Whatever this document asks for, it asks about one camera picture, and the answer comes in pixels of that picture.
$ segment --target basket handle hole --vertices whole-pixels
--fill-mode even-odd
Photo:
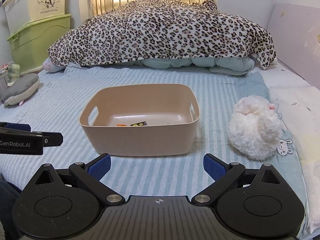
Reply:
[[[99,114],[98,108],[95,106],[94,109],[92,109],[89,117],[88,117],[88,123],[90,126],[93,126],[95,120],[97,119]]]
[[[193,108],[193,104],[190,101],[190,115],[191,115],[191,119],[194,122],[196,119],[196,113],[195,113],[195,109]]]

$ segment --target plush toy pink ear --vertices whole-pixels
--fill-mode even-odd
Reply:
[[[270,110],[275,110],[275,109],[276,109],[276,106],[275,106],[274,104],[270,104],[270,105],[268,106],[268,108],[269,108]]]

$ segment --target light blue comforter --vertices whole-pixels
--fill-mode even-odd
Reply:
[[[227,124],[234,104],[252,94],[268,98],[268,89],[259,73],[244,78],[212,74],[207,68],[199,67],[80,69],[73,65],[64,73],[41,72],[40,82],[39,91],[22,106],[0,106],[2,122],[28,123],[34,131],[61,132],[64,136],[60,147],[45,148],[42,156],[0,154],[0,173],[20,188],[25,187],[42,163],[67,168],[76,161],[87,163],[98,156],[79,124],[79,117],[99,90],[126,84],[182,83],[193,90],[201,112],[191,151],[179,156],[153,158],[111,157],[111,170],[101,182],[125,198],[129,195],[187,195],[191,199],[213,182],[202,165],[204,154],[210,152],[226,163],[235,161],[247,168],[260,168],[265,162],[273,164],[302,203],[306,203],[301,166],[293,145],[290,145],[293,154],[281,156],[275,152],[273,157],[260,162],[247,159],[228,142]],[[289,138],[289,131],[284,131],[283,139]]]

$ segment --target metal pivot screw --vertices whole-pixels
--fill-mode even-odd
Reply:
[[[120,200],[122,200],[122,197],[118,194],[112,194],[112,195],[107,196],[106,200],[111,203],[114,203],[114,202],[119,202]]]
[[[197,195],[195,196],[195,201],[200,202],[200,203],[205,203],[208,202],[210,200],[210,197],[207,195]]]

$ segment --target blue gripper pad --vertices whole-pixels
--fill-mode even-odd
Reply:
[[[203,168],[209,174],[209,176],[214,179],[214,181],[217,181],[224,174],[227,173],[226,168],[224,166],[216,162],[208,155],[205,155],[203,157]]]
[[[111,157],[110,155],[106,155],[100,160],[98,160],[96,163],[91,165],[88,168],[88,173],[95,177],[95,179],[100,180],[103,178],[104,175],[107,174],[108,171],[110,171],[111,168]]]
[[[23,124],[23,123],[7,123],[4,127],[9,129],[16,129],[16,130],[31,132],[30,125]]]

